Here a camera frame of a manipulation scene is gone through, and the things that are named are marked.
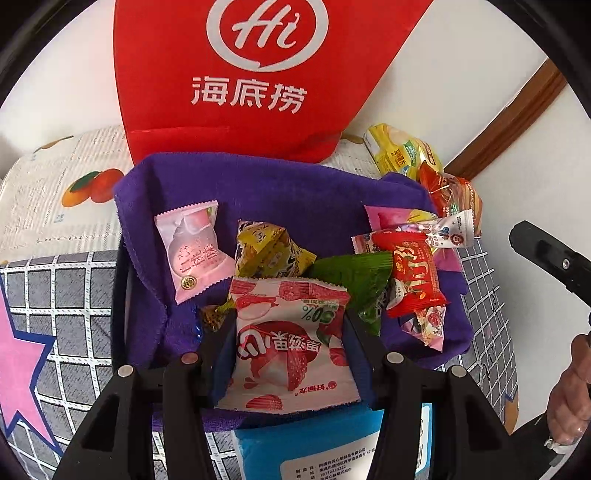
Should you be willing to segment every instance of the wooden trim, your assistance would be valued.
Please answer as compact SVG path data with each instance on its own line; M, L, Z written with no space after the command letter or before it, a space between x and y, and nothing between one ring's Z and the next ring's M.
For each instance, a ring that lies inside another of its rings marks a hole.
M520 93L486 129L445 168L471 180L517 140L550 106L566 86L566 79L546 60Z

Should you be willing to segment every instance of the human hand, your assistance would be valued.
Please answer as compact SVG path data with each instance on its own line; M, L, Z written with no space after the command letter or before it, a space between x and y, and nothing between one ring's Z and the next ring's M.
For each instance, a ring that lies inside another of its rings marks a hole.
M546 416L555 442L571 445L583 436L591 419L591 348L587 335L570 346L571 363L550 393Z

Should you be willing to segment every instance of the grid pattern fabric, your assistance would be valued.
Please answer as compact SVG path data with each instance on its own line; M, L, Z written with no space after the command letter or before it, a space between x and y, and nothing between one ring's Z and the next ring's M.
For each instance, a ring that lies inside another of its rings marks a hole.
M505 396L517 392L515 355L494 269L480 239L459 250L469 284L464 307L474 327L470 349L441 370L463 365L504 420ZM66 450L85 414L111 378L111 298L115 251L61 255L0 267L15 328L57 338L35 394L62 449ZM218 480L240 480L230 432L207 433ZM8 439L34 480L50 480L60 457L19 422ZM154 472L167 480L164 440L152 433Z

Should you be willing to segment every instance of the white speech bubble logo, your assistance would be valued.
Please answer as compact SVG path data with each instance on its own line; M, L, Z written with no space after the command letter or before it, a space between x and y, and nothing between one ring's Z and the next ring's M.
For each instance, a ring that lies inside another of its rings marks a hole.
M222 38L220 31L220 23L222 22L222 15L228 8L228 6L235 0L216 0L213 4L212 9L209 11L207 16L207 38L209 43L215 52L226 62L238 67L242 70L249 70L250 72L280 72L282 70L291 69L301 63L304 63L310 57L312 57L318 49L324 43L324 39L329 31L329 14L326 11L326 6L322 0L306 0L312 7L314 15L316 16L316 29L310 42L302 48L298 53L292 57L282 60L278 63L261 66L260 61L246 59L234 53L226 45ZM269 10L269 8L276 3L277 0L266 0L264 1L255 12L244 22L235 24L232 29L234 31L240 31L236 39L236 47L242 48L248 35L250 35L254 27L265 27L261 33L257 45L259 48L264 48L267 45L267 40L273 32L273 30L280 25L283 25L282 19L291 11L291 5L284 7L273 19L261 20L261 17ZM286 43L289 39L289 35L297 28L297 23L300 19L299 14L295 15L295 22L288 23L283 32L279 35L277 40L277 46L284 49L293 48L296 44L295 41Z

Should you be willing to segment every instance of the white wall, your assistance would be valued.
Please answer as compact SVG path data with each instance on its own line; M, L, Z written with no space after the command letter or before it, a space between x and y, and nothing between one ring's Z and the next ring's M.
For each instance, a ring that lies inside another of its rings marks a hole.
M484 202L483 239L511 320L520 423L545 410L552 387L570 362L571 340L589 331L590 309L517 255L509 232L529 220L591 258L590 180L591 120L567 87L474 181Z
M24 152L121 122L114 4L98 0L60 32L0 107L0 176ZM351 130L362 133L370 124L389 122L432 143L447 163L544 59L486 0L434 0Z

